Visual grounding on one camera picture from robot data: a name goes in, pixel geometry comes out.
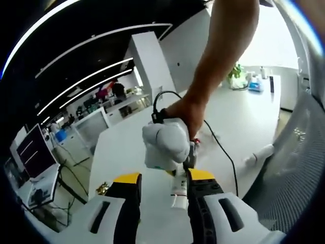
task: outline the human arm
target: human arm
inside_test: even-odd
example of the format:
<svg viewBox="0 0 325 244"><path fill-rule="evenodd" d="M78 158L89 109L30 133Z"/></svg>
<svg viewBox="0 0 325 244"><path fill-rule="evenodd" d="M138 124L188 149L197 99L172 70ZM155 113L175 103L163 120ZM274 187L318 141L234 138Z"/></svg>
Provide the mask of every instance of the human arm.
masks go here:
<svg viewBox="0 0 325 244"><path fill-rule="evenodd" d="M251 42L257 28L258 0L215 0L207 46L186 95L166 109L179 117L194 138L200 129L212 92L233 68Z"/></svg>

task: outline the monitor screen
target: monitor screen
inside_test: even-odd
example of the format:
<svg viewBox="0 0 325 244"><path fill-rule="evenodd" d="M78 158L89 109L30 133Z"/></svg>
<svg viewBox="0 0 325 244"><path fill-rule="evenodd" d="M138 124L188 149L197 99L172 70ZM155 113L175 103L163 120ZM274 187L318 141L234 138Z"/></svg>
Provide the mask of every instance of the monitor screen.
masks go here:
<svg viewBox="0 0 325 244"><path fill-rule="evenodd" d="M47 147L40 126L37 124L26 135L17 148L18 155L30 177L36 178L53 164L56 160Z"/></svg>

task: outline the yellow object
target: yellow object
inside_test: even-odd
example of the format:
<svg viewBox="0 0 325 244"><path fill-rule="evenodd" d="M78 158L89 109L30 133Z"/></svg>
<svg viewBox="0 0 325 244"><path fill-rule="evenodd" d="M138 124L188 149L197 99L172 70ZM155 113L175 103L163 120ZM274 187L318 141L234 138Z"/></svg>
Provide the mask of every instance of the yellow object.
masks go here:
<svg viewBox="0 0 325 244"><path fill-rule="evenodd" d="M132 174L123 174L115 178L114 182L136 184L139 175L140 173L138 172Z"/></svg>
<svg viewBox="0 0 325 244"><path fill-rule="evenodd" d="M100 185L100 187L98 187L96 189L96 192L98 195L105 196L108 188L109 188L109 186L108 186L107 182L104 182L103 184Z"/></svg>
<svg viewBox="0 0 325 244"><path fill-rule="evenodd" d="M200 179L214 179L213 174L208 171L198 170L198 169L188 169L192 180L200 180Z"/></svg>

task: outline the human hand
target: human hand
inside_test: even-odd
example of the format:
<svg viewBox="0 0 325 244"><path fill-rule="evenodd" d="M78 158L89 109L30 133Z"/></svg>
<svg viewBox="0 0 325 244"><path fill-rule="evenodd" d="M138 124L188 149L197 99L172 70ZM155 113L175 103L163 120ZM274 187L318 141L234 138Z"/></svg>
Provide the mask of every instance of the human hand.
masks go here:
<svg viewBox="0 0 325 244"><path fill-rule="evenodd" d="M188 128L189 138L193 140L202 126L206 104L185 95L166 109L169 117L182 119Z"/></svg>

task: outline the white desk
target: white desk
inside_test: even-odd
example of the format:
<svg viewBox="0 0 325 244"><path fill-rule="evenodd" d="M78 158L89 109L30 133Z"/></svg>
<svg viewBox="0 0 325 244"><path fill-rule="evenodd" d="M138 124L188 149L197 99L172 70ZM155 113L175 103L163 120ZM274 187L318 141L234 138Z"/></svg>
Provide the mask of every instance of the white desk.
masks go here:
<svg viewBox="0 0 325 244"><path fill-rule="evenodd" d="M264 83L265 90L261 94L219 88L206 109L206 120L234 160L241 198L262 167L247 168L242 160L272 143L277 127L280 77L274 76L273 95L269 81ZM101 133L91 168L89 198L103 182L110 182L121 174L141 172L141 223L137 239L147 243L191 243L187 212L170 209L171 176L164 171L147 169L144 164L142 127L151 120L151 114L152 107L146 108ZM225 192L235 192L231 163L218 146L210 147L203 157L199 157L197 168L212 172Z"/></svg>

